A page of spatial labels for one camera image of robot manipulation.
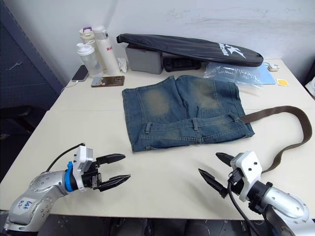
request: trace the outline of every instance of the belt loop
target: belt loop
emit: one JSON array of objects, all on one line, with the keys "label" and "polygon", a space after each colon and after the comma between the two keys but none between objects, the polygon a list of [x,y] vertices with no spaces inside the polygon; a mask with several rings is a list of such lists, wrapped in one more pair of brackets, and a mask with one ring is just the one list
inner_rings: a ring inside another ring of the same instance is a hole
[{"label": "belt loop", "polygon": [[147,123],[147,126],[146,126],[146,134],[149,134],[150,133],[150,127],[152,125],[152,122],[148,122]]},{"label": "belt loop", "polygon": [[233,114],[233,113],[228,113],[228,115],[230,116],[230,117],[232,117],[232,119],[234,120],[234,122],[238,122],[239,120],[240,120],[240,118],[239,117],[237,117],[235,114]]},{"label": "belt loop", "polygon": [[196,118],[192,118],[193,129],[198,130],[198,123]]}]

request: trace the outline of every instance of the white logo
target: white logo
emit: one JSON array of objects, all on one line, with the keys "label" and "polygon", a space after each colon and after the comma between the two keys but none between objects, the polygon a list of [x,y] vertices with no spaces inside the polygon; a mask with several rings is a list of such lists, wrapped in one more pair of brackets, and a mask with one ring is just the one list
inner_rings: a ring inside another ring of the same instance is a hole
[{"label": "white logo", "polygon": [[242,57],[246,58],[244,56],[244,54],[241,52],[241,50],[239,50],[238,48],[234,48],[233,46],[230,46],[230,45],[227,45],[227,44],[222,44],[222,43],[219,43],[219,46],[220,46],[220,49],[222,50],[223,52],[223,55],[226,55],[226,56],[229,56],[227,50],[230,51],[231,54],[233,54],[234,52],[238,53],[239,55],[241,55]]}]

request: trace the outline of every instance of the jeans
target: jeans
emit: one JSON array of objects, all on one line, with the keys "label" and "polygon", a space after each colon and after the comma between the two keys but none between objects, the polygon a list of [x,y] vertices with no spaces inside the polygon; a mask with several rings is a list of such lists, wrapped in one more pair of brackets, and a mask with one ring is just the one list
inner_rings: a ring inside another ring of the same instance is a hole
[{"label": "jeans", "polygon": [[174,76],[123,90],[127,131],[134,152],[220,143],[254,135],[234,83]]}]

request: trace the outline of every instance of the smartphone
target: smartphone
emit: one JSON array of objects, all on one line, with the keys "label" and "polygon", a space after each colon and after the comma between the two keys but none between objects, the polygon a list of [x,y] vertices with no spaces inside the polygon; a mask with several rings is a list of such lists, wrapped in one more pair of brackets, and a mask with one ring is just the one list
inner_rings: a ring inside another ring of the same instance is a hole
[{"label": "smartphone", "polygon": [[89,76],[89,72],[86,68],[85,65],[81,65],[80,68],[78,69],[77,73],[75,73],[75,75],[73,76],[73,78],[71,79],[71,81],[76,82],[83,82],[87,79],[87,77]]},{"label": "smartphone", "polygon": [[122,76],[103,76],[94,78],[91,87],[109,87],[109,86],[123,86],[125,77]]}]

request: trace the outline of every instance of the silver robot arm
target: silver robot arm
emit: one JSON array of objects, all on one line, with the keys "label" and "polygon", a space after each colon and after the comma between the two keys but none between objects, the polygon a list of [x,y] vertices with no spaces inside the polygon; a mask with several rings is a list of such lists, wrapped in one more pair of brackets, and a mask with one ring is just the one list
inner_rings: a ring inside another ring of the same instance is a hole
[{"label": "silver robot arm", "polygon": [[68,163],[66,171],[41,173],[29,184],[26,192],[14,201],[2,233],[13,236],[37,235],[58,198],[77,189],[105,191],[125,182],[130,175],[116,176],[102,182],[98,172],[101,164],[124,158],[122,154],[111,154],[98,157],[93,162],[93,150],[83,145],[78,146],[74,160]]},{"label": "silver robot arm", "polygon": [[[273,187],[270,182],[266,184],[260,182],[262,167],[255,152],[246,151],[236,157],[225,153],[216,155],[233,168],[228,180],[232,192],[239,195],[241,201],[249,201],[249,208],[263,214],[281,236],[315,235],[315,223],[310,218],[308,207],[301,199]],[[206,182],[225,198],[228,189],[208,172],[203,170],[199,172]]]}]

